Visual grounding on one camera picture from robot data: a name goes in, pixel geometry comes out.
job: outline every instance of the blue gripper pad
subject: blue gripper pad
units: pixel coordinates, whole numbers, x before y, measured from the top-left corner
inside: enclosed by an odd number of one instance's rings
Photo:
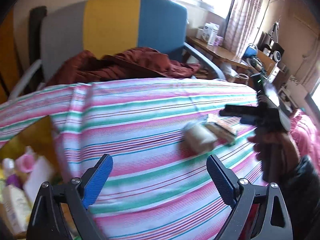
[[[235,188],[229,182],[229,180],[225,176],[224,172],[219,167],[219,165],[216,163],[216,161],[214,160],[212,155],[210,155],[207,158],[207,171],[208,171],[212,181],[214,182],[223,202],[226,205],[231,206],[231,208],[233,209],[236,206]]]
[[[105,154],[93,168],[89,168],[82,176],[82,183],[84,183],[82,204],[86,209],[97,200],[112,168],[112,157]]]

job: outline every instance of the purple bottle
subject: purple bottle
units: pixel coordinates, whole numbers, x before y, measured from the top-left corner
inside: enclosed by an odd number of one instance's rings
[[[14,170],[14,160],[10,158],[5,158],[2,161],[2,168],[4,170],[4,175],[7,177],[6,184],[14,185],[17,188],[22,189],[21,181]]]

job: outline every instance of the human hand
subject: human hand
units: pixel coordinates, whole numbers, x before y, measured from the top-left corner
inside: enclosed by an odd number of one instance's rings
[[[249,142],[255,143],[253,149],[258,152],[256,155],[258,161],[263,161],[270,154],[270,152],[263,150],[261,147],[263,144],[282,145],[286,162],[286,170],[283,171],[283,174],[293,170],[300,162],[298,147],[289,133],[273,132],[262,136],[251,136],[247,139]]]

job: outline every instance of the striped bedsheet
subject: striped bedsheet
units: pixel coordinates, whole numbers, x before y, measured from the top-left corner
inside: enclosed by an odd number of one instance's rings
[[[223,118],[238,136],[197,155],[183,141],[190,121],[218,115],[226,103],[256,104],[255,91],[228,82],[137,79],[48,87],[0,106],[0,146],[50,115],[73,176],[108,153],[114,167],[96,203],[95,222],[110,239],[213,239],[230,213],[205,167],[217,154],[238,177],[262,184],[246,138],[254,127]]]

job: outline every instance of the chair armrest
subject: chair armrest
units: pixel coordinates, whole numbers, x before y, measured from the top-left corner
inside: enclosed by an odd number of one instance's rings
[[[33,75],[36,71],[41,67],[42,61],[37,59],[23,74],[23,76],[19,79],[18,83],[12,89],[8,100],[12,100],[17,98],[25,89],[25,87],[30,82]]]
[[[191,47],[189,44],[184,43],[183,48],[190,53],[191,56],[195,57],[197,60],[199,60],[200,63],[202,63],[204,66],[207,67],[208,71],[215,72],[217,74],[217,78],[226,80],[226,77],[224,76],[221,69],[219,69],[214,63],[212,63],[207,57],[202,55],[199,51],[197,51],[195,48]]]

